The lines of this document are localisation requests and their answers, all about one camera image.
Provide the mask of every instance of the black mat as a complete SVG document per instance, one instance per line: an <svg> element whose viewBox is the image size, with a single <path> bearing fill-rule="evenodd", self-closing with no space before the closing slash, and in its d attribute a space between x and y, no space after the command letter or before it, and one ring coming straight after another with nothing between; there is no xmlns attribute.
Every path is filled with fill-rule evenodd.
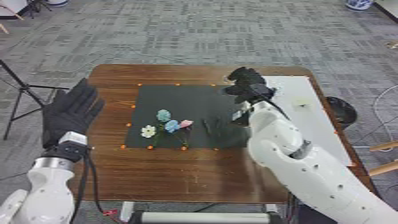
<svg viewBox="0 0 398 224"><path fill-rule="evenodd" d="M171 111L173 120L193 120L191 148L242 148L248 145L250 130L232 124L234 113L242 105L235 97L223 94L225 86L143 86L136 104L132 127L127 136L129 148L147 148L154 138L141 136L147 125L157 125L157 113ZM161 138L159 148L180 148L182 142L168 134Z"/></svg>

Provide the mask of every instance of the wooden table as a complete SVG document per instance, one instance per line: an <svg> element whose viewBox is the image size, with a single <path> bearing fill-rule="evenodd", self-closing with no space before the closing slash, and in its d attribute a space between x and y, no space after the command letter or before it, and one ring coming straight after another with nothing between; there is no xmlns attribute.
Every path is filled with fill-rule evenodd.
<svg viewBox="0 0 398 224"><path fill-rule="evenodd" d="M239 66L100 65L90 82L107 106L95 122L90 141L100 173L100 199L125 201L283 203L289 190L271 170L260 168L246 150L123 149L127 124L141 85L225 83ZM349 144L312 71L301 67L255 67L264 75L308 76L356 166L351 170L374 191L370 176ZM74 180L77 192L79 178ZM86 200L93 200L88 186Z"/></svg>

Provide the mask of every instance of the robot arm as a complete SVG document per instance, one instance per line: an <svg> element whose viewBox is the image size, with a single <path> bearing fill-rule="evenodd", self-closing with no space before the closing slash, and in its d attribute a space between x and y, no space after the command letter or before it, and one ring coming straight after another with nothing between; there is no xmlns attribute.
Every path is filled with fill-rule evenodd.
<svg viewBox="0 0 398 224"><path fill-rule="evenodd" d="M47 151L42 158L36 159L27 174L33 183L31 192L19 190L4 202L3 224L70 224L75 204L67 183L75 177L75 163L88 151L88 137L68 132L58 148Z"/></svg>
<svg viewBox="0 0 398 224"><path fill-rule="evenodd" d="M393 224L398 213L370 192L349 168L305 140L299 129L266 102L253 105L250 154L294 195L340 223Z"/></svg>

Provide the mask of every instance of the white flower toy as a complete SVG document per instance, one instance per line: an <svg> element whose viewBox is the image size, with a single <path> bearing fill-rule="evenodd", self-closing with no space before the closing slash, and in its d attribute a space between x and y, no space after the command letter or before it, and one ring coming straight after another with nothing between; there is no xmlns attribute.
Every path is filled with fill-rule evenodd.
<svg viewBox="0 0 398 224"><path fill-rule="evenodd" d="M157 134L157 128L152 126L152 125L148 125L143 129L141 129L141 136L145 137L145 138L152 138L154 136L155 136L155 134Z"/></svg>

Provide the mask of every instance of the chair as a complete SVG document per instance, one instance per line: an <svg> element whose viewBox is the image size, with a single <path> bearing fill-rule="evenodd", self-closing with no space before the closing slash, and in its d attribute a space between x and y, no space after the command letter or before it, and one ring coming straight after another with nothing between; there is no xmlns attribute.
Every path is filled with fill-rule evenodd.
<svg viewBox="0 0 398 224"><path fill-rule="evenodd" d="M15 14L15 16L17 16L17 18L19 18L20 20L24 20L22 16L20 16L19 13L13 11L13 9L4 5L3 2L0 2L0 8L4 8L4 9ZM6 26L4 26L3 23L0 23L0 29L3 29L3 31L10 34L10 30L6 29Z"/></svg>
<svg viewBox="0 0 398 224"><path fill-rule="evenodd" d="M390 148L393 148L397 146L398 146L398 141L390 142L390 143L386 143L386 144L383 144L379 146L374 146L370 148L370 151L381 151L381 150L390 149ZM370 170L370 176L376 176L376 175L379 175L383 173L388 173L390 171L393 171L397 169L398 169L398 160L395 162L385 164L383 166L379 166L376 169L372 169Z"/></svg>

